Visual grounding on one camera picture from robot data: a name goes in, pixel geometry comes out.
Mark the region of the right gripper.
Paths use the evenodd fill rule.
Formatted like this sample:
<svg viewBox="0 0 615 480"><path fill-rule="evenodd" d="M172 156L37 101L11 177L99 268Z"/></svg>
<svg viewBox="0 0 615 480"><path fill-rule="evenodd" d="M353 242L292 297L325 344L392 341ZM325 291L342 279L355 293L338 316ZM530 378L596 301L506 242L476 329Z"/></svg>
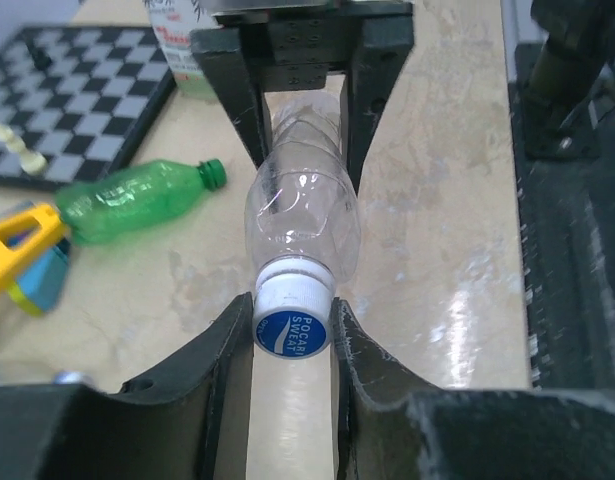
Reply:
<svg viewBox="0 0 615 480"><path fill-rule="evenodd" d="M344 156L358 185L414 46L413 4L238 1L215 18L226 29L192 31L191 51L254 165L262 165L270 147L262 90L316 90L328 76L344 75Z"/></svg>

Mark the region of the clear Pocari Sweat bottle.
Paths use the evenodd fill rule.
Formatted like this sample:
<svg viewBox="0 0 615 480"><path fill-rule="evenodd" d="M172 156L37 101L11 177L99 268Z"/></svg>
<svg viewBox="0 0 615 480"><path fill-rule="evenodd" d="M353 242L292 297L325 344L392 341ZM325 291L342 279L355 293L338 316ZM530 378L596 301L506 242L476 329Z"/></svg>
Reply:
<svg viewBox="0 0 615 480"><path fill-rule="evenodd" d="M255 270L291 256L324 265L338 284L353 277L361 227L333 95L303 93L276 113L270 153L249 189L244 220Z"/></svg>

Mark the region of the teal green toy block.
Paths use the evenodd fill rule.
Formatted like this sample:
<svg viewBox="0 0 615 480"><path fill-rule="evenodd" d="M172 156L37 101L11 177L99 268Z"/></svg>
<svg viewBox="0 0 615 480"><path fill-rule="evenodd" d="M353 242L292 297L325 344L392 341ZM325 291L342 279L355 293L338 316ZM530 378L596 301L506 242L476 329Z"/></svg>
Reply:
<svg viewBox="0 0 615 480"><path fill-rule="evenodd" d="M70 253L71 242L66 238L46 250L7 289L10 299L31 316L53 310L67 278Z"/></svg>

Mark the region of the clear fruit drink bottle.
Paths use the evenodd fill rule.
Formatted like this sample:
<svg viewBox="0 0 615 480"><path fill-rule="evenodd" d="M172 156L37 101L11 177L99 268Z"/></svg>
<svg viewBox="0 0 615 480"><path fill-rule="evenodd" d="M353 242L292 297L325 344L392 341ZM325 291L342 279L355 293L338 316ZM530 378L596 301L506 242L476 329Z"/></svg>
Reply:
<svg viewBox="0 0 615 480"><path fill-rule="evenodd" d="M217 28L215 19L200 1L146 0L143 5L182 94L206 102L215 100L211 85L193 57L190 40L194 30Z"/></svg>

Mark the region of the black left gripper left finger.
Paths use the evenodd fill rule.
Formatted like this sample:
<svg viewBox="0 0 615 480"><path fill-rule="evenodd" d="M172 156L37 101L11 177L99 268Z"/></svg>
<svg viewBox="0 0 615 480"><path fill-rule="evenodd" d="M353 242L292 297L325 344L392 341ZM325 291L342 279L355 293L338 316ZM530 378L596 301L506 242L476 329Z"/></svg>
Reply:
<svg viewBox="0 0 615 480"><path fill-rule="evenodd" d="M110 394L0 387L0 479L243 479L254 345L248 294Z"/></svg>

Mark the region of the yellow triangle toy block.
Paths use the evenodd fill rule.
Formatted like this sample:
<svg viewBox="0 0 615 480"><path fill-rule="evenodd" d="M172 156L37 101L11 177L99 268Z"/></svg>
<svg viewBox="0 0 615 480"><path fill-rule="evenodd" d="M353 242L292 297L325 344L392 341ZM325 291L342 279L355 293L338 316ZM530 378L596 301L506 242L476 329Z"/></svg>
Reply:
<svg viewBox="0 0 615 480"><path fill-rule="evenodd" d="M47 203L0 219L0 293L66 232L58 211Z"/></svg>

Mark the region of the Pepsi label clear bottle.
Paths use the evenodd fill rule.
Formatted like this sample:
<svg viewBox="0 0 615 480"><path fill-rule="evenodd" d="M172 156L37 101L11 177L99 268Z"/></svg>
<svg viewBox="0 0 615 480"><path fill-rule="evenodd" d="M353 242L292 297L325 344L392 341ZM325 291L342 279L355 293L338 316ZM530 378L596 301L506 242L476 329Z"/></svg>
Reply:
<svg viewBox="0 0 615 480"><path fill-rule="evenodd" d="M94 379L90 375L79 371L59 371L54 375L52 383L59 385L82 384L90 388L97 389L97 385Z"/></svg>

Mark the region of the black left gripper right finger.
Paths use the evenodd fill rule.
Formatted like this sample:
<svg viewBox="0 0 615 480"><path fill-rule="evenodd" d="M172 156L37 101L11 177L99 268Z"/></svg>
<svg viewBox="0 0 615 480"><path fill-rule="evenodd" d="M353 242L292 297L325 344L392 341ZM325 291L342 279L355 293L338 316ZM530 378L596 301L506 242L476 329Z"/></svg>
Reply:
<svg viewBox="0 0 615 480"><path fill-rule="evenodd" d="M615 479L615 392L442 389L335 299L338 479Z"/></svg>

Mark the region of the Pocari Sweat white cap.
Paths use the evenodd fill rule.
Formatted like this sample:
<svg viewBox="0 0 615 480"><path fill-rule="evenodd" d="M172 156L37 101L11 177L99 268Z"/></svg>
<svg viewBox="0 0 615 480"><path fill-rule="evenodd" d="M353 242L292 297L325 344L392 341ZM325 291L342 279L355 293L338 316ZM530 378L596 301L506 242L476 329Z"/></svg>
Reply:
<svg viewBox="0 0 615 480"><path fill-rule="evenodd" d="M252 326L256 344L284 359L319 354L330 342L335 290L333 275L316 261L288 256L269 262L255 285Z"/></svg>

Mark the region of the black chess piece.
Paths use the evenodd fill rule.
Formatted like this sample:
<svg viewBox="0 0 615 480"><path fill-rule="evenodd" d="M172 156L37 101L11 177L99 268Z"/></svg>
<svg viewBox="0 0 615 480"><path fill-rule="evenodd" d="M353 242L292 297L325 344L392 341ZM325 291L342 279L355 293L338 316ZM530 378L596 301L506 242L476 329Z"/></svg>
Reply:
<svg viewBox="0 0 615 480"><path fill-rule="evenodd" d="M51 66L52 59L42 48L29 46L28 50L32 57L33 65L37 70L44 71Z"/></svg>

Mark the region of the green plastic bottle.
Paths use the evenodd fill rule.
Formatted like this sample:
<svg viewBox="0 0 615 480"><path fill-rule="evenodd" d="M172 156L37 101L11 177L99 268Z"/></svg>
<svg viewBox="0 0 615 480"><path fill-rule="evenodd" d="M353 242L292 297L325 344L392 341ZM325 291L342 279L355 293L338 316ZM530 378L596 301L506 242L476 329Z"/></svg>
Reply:
<svg viewBox="0 0 615 480"><path fill-rule="evenodd" d="M64 187L55 205L75 242L96 245L176 219L226 184L218 159L197 165L159 159Z"/></svg>

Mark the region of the black table edge rail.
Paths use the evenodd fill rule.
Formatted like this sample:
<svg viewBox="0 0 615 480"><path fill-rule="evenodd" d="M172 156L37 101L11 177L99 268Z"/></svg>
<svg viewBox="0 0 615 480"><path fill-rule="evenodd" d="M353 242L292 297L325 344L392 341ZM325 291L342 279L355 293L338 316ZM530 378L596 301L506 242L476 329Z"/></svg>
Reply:
<svg viewBox="0 0 615 480"><path fill-rule="evenodd" d="M566 140L565 158L547 142L527 149L535 128L523 92L541 45L521 43L508 82L528 324L537 388L615 390L615 114L599 98Z"/></svg>

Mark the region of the black white chessboard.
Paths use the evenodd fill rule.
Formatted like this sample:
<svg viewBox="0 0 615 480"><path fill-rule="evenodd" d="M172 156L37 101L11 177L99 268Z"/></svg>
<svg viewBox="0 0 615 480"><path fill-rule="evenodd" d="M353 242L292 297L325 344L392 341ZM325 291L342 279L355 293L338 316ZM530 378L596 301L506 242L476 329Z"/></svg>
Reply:
<svg viewBox="0 0 615 480"><path fill-rule="evenodd" d="M29 46L52 59L37 70ZM53 192L126 167L175 87L146 26L26 26L0 49L0 123L48 161L30 176L0 143L0 186Z"/></svg>

